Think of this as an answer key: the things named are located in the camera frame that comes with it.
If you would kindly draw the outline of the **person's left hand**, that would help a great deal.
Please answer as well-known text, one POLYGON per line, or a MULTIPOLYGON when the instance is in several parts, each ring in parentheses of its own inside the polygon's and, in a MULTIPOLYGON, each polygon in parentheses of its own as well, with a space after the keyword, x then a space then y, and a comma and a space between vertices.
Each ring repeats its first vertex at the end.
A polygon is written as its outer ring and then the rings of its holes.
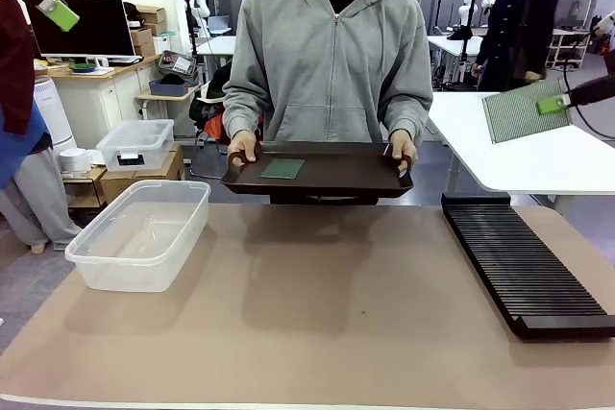
POLYGON ((391 156, 399 162, 398 170, 405 173, 418 161, 418 152, 410 134, 405 130, 397 130, 389 135, 391 156))

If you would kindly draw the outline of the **person's right hand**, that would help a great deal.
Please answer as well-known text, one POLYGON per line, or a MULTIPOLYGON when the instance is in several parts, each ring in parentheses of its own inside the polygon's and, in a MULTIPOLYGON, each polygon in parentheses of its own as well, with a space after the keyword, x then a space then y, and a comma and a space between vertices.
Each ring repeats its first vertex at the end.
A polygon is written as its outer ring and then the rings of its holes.
POLYGON ((229 163, 237 168, 257 161, 257 137, 250 131, 237 132, 228 148, 229 163))

